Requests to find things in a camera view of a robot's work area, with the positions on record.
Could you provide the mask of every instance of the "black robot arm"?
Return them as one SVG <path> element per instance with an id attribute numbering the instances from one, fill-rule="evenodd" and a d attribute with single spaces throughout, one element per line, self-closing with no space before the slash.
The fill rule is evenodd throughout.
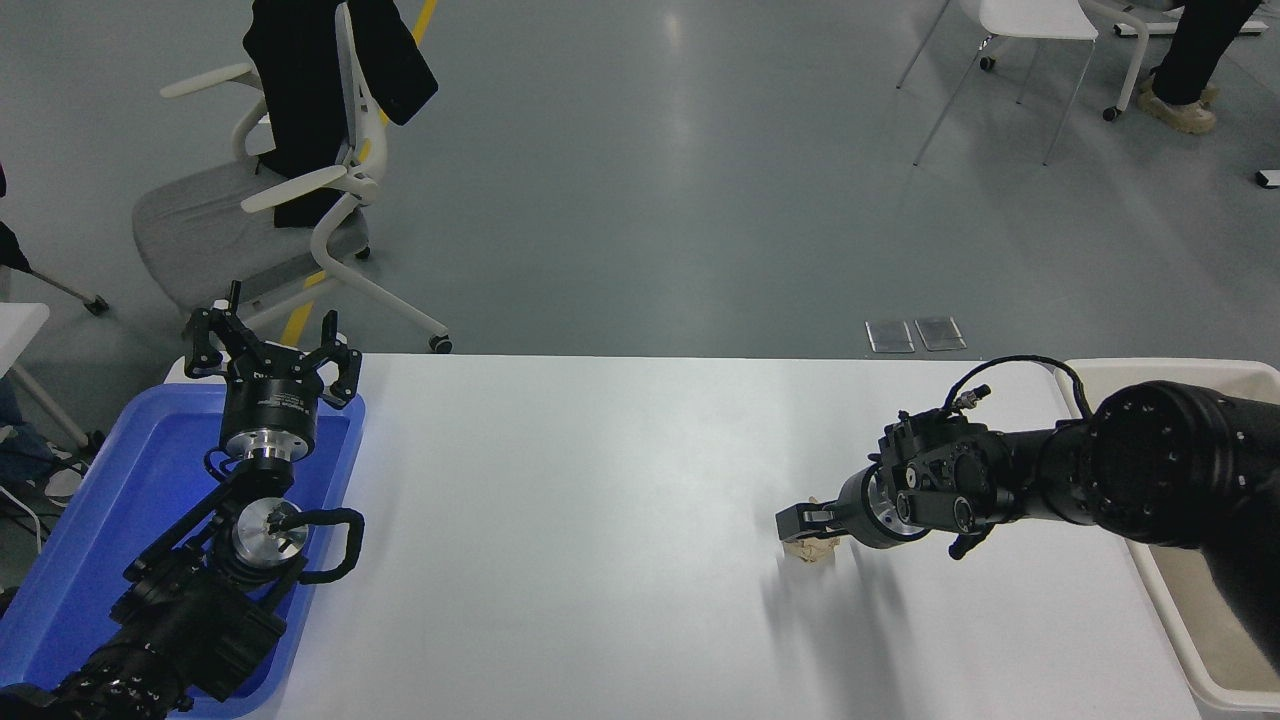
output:
<path id="1" fill-rule="evenodd" d="M 778 537 L 849 534 L 887 548 L 945 530 L 960 560 L 996 525 L 1043 518 L 1198 548 L 1280 669 L 1280 406 L 1148 382 L 1092 414 L 1073 379 L 1085 419 L 1051 429 L 1001 433 L 969 421 L 964 410 L 986 386 L 901 413 L 837 500 L 777 514 Z"/>
<path id="2" fill-rule="evenodd" d="M 333 313 L 316 351 L 262 342 L 237 318 L 238 295 L 236 283 L 228 301 L 192 314 L 186 361 L 191 377 L 227 379 L 218 450 L 234 469 L 215 471 L 206 456 L 218 484 L 124 570 L 132 585 L 110 612 L 120 629 L 50 692 L 0 688 L 0 720 L 156 720 L 189 710 L 192 685 L 225 701 L 284 634 L 275 610 L 288 592 L 355 568 L 364 516 L 303 511 L 284 495 L 293 462 L 315 447 L 319 400 L 342 407 L 355 396 L 360 354 Z M 325 388 L 316 370 L 330 361 L 339 378 Z M 346 556 L 332 569 L 306 570 L 315 525 L 347 525 Z"/>

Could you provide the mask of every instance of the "beige plastic tray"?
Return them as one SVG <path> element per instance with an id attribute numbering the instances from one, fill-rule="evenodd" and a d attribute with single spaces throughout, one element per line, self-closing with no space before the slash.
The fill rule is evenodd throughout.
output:
<path id="1" fill-rule="evenodd" d="M 1068 364 L 1084 380 L 1094 407 L 1117 389 L 1146 380 L 1172 380 L 1280 404 L 1280 372 L 1262 363 L 1130 357 Z M 1074 413 L 1070 380 L 1059 372 L 1057 383 Z M 1213 587 L 1201 553 L 1134 542 L 1129 551 L 1192 692 L 1222 710 L 1280 712 L 1280 676 Z"/>

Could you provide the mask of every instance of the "black clothing draped on chair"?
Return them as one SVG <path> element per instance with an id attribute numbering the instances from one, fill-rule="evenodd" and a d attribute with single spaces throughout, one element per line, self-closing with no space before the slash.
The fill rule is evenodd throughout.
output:
<path id="1" fill-rule="evenodd" d="M 334 12 L 342 0 L 253 0 L 244 50 L 262 78 L 275 149 L 259 160 L 294 178 L 333 165 L 347 140 Z M 407 123 L 439 85 L 393 0 L 346 0 L 365 81 L 387 117 Z M 275 227 L 311 227 L 338 199 L 320 190 L 275 209 Z"/>

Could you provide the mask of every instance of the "person's leg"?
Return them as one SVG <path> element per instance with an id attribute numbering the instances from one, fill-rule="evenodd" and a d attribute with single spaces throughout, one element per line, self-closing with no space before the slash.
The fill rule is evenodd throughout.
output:
<path id="1" fill-rule="evenodd" d="M 1188 0 L 1153 90 L 1169 105 L 1199 101 L 1219 59 L 1261 0 Z"/>

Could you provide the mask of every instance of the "white table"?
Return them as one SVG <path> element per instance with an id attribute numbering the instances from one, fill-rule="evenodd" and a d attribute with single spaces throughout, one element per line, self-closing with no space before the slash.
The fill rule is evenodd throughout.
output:
<path id="1" fill-rule="evenodd" d="M 1102 530 L 783 556 L 773 514 L 970 366 L 366 356 L 364 555 L 253 716 L 1199 717 Z M 993 428 L 1066 414 L 1041 368 L 984 379 Z"/>
<path id="2" fill-rule="evenodd" d="M 47 320 L 49 306 L 42 302 L 0 302 L 0 375 L 9 372 Z"/>

